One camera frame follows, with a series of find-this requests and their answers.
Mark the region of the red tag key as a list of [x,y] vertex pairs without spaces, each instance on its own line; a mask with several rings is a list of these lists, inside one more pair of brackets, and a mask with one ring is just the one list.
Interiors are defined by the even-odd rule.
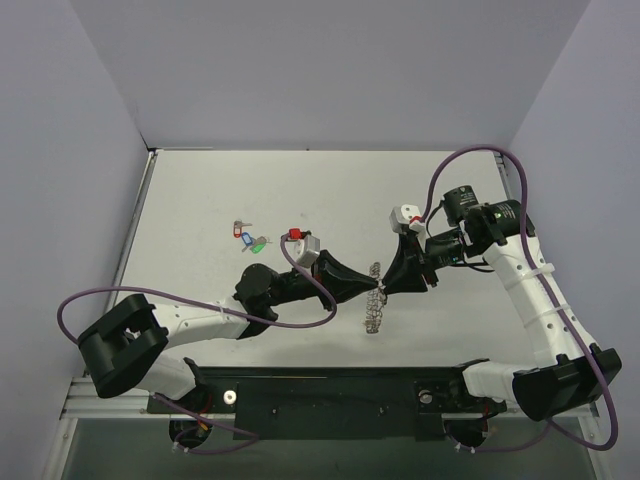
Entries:
[[235,220],[233,222],[233,237],[234,238],[240,238],[243,234],[243,230],[245,227],[249,227],[251,226],[251,223],[246,223],[243,222],[242,220],[238,219]]

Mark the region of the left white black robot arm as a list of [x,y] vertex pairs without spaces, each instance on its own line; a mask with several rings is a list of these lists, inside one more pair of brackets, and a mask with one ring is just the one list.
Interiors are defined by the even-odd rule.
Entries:
[[78,338],[79,351],[101,398],[138,388],[160,393],[181,410],[200,408],[206,388],[194,361],[167,350],[205,340],[255,337],[280,321],[274,307],[316,297],[331,316],[340,303],[376,289],[373,278],[321,251],[309,269],[278,273],[248,266],[232,296],[190,304],[152,303],[142,293],[127,296]]

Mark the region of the green key tag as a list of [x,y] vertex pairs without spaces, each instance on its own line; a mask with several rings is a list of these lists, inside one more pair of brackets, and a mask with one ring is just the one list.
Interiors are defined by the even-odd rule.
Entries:
[[268,237],[260,236],[254,240],[254,243],[250,247],[250,251],[253,254],[258,254],[270,243],[271,240]]

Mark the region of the blue key tag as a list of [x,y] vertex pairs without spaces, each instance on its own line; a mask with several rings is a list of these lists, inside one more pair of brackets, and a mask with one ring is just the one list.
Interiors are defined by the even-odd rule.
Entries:
[[254,245],[254,238],[247,232],[241,234],[241,239],[243,241],[244,247],[242,249],[243,252],[250,249]]

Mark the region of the white disc wire keyring holder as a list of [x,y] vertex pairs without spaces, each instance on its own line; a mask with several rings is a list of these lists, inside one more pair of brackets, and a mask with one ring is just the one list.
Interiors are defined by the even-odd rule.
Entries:
[[377,334],[383,320],[383,309],[387,304],[381,276],[381,264],[374,262],[369,267],[369,276],[376,281],[376,287],[367,293],[365,319],[363,325],[369,335]]

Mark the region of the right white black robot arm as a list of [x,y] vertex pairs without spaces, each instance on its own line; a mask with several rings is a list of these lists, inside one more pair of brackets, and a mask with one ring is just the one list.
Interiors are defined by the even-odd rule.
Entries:
[[516,403],[532,420],[546,420],[604,394],[622,367],[603,350],[566,302],[545,261],[530,219],[516,200],[481,203],[471,186],[447,192],[440,204],[449,230],[431,236],[415,205],[392,209],[398,248],[382,279],[385,295],[422,293],[437,270],[481,257],[496,273],[530,340],[534,363],[468,363],[447,383],[449,402],[468,409],[481,398]]

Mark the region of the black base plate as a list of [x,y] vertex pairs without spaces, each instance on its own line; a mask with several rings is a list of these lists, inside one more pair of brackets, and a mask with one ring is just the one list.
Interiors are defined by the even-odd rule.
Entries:
[[201,367],[177,404],[262,440],[439,440],[448,423],[477,436],[507,409],[471,396],[458,367]]

